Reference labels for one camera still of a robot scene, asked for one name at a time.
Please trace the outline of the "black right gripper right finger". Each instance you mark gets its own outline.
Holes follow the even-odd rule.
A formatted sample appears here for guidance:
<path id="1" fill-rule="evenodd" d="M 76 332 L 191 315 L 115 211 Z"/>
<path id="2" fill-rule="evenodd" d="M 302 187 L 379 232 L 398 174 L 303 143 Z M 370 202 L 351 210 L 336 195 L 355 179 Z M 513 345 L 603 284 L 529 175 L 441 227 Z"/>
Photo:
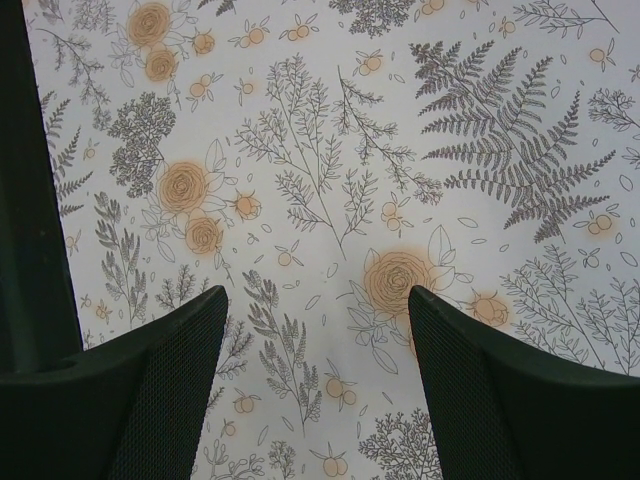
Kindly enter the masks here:
<path id="1" fill-rule="evenodd" d="M 408 307 L 444 478 L 638 478 L 638 378 L 543 352 L 422 286 Z"/>

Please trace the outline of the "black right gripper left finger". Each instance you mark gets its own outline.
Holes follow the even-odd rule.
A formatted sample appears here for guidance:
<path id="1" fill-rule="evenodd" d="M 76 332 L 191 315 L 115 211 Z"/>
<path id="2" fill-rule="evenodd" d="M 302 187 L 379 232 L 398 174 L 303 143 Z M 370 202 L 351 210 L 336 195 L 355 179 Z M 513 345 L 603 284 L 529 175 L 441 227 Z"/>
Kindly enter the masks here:
<path id="1" fill-rule="evenodd" d="M 214 286 L 48 370 L 2 375 L 2 478 L 190 478 L 227 313 Z"/>

